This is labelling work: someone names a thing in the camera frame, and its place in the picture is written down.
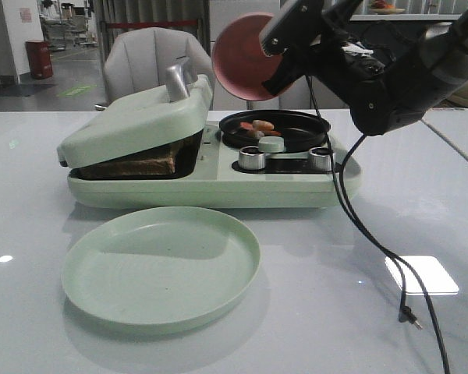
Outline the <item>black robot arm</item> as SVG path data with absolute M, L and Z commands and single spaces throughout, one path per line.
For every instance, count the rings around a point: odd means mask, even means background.
M 262 85 L 279 95 L 301 76 L 318 78 L 349 106 L 355 126 L 383 135 L 422 119 L 425 112 L 468 83 L 468 9 L 435 24 L 399 59 L 384 65 L 365 52 L 347 51 L 345 26 L 358 1 L 325 10 L 321 1 L 288 1 L 259 34 L 262 51 L 282 60 Z

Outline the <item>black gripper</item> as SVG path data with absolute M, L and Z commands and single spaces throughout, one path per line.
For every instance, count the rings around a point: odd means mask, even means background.
M 411 41 L 388 65 L 366 53 L 347 51 L 356 46 L 350 34 L 331 28 L 322 33 L 323 5 L 321 0 L 286 1 L 263 27 L 259 41 L 264 56 L 280 62 L 262 87 L 280 95 L 302 76 L 314 76 L 349 106 L 353 123 L 367 136 L 420 120 L 429 108 L 429 85 L 419 42 Z M 311 45 L 320 34 L 321 41 Z

